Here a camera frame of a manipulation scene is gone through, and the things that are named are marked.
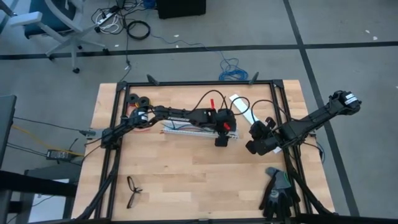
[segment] office chair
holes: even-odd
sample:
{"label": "office chair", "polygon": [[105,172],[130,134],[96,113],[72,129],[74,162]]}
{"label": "office chair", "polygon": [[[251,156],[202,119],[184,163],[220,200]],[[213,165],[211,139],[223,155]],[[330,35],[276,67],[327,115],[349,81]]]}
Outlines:
{"label": "office chair", "polygon": [[70,46],[73,72],[79,73],[80,69],[76,66],[76,48],[81,50],[82,44],[102,47],[109,54],[105,45],[82,39],[97,26],[93,24],[86,29],[80,27],[84,2],[85,0],[32,0],[28,14],[14,16],[9,22],[11,27],[25,26],[25,36],[28,39],[33,35],[47,34],[60,42],[45,53],[51,61],[55,51]]}

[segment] wooden tabletop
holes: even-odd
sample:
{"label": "wooden tabletop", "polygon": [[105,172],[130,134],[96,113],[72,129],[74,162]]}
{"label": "wooden tabletop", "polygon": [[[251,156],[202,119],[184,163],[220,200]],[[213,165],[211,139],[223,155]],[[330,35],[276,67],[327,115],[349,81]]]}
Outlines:
{"label": "wooden tabletop", "polygon": [[[284,86],[292,117],[307,115],[299,81],[284,80]],[[92,128],[109,127],[115,88],[115,83],[101,84]],[[204,93],[213,89],[227,96],[228,106],[231,103],[228,98],[233,94],[245,96],[252,103],[261,99],[271,100],[269,85],[146,86],[133,87],[130,93],[149,97],[155,106],[189,110]],[[210,98],[214,99],[216,107],[221,106],[220,95],[210,93],[200,108],[210,107]],[[275,119],[271,103],[258,103],[254,114],[261,120],[268,116]],[[126,134],[123,137],[112,220],[262,217],[258,206],[264,187],[270,181],[265,169],[272,166],[285,170],[283,153],[270,152],[264,156],[249,153],[245,144],[251,139],[248,133],[250,124],[243,116],[237,116],[236,121],[239,139],[230,139],[228,147],[215,147],[212,138],[161,134],[163,126],[160,123],[147,131]],[[307,142],[316,144],[312,138],[307,138]],[[89,145],[86,154],[96,146],[97,143]],[[301,151],[307,185],[319,201],[333,211],[318,149],[303,144]],[[85,159],[72,217],[79,216],[97,192],[103,159],[104,149],[96,150]],[[131,176],[136,186],[143,189],[130,209],[126,208],[132,193],[127,176]],[[104,196],[103,216],[108,195],[109,190]]]}

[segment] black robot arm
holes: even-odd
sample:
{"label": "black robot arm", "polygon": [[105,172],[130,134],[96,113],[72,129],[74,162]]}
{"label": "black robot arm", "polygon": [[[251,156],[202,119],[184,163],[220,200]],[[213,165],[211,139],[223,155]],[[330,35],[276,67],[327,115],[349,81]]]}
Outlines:
{"label": "black robot arm", "polygon": [[298,146],[303,143],[308,134],[325,124],[337,115],[352,115],[361,108],[361,101],[350,91],[336,91],[329,96],[329,102],[302,119],[293,119],[278,128],[271,130],[260,121],[256,121],[250,133],[253,141],[246,144],[247,149],[260,156],[274,150],[276,147]]}
{"label": "black robot arm", "polygon": [[236,120],[230,109],[215,110],[213,108],[197,108],[194,110],[165,108],[164,106],[143,106],[136,108],[129,118],[122,118],[121,124],[115,128],[107,128],[102,133],[101,147],[115,148],[121,136],[135,128],[149,128],[162,120],[184,121],[199,128],[211,128],[219,134],[216,146],[227,146],[227,134],[236,130]]}

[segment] chair wheel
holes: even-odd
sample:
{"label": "chair wheel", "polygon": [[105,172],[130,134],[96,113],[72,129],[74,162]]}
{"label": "chair wheel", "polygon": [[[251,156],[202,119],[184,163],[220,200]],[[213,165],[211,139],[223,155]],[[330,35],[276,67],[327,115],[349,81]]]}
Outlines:
{"label": "chair wheel", "polygon": [[111,55],[111,52],[109,52],[108,49],[102,49],[102,51],[105,53],[105,55]]}

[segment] work glove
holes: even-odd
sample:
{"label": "work glove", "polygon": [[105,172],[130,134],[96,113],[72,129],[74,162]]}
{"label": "work glove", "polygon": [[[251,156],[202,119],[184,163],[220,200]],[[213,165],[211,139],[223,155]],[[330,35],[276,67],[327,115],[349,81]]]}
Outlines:
{"label": "work glove", "polygon": [[268,167],[266,174],[272,178],[266,187],[259,209],[263,210],[262,215],[266,220],[271,220],[276,214],[276,219],[283,221],[292,216],[290,208],[294,202],[300,202],[300,197],[292,188],[286,172]]}

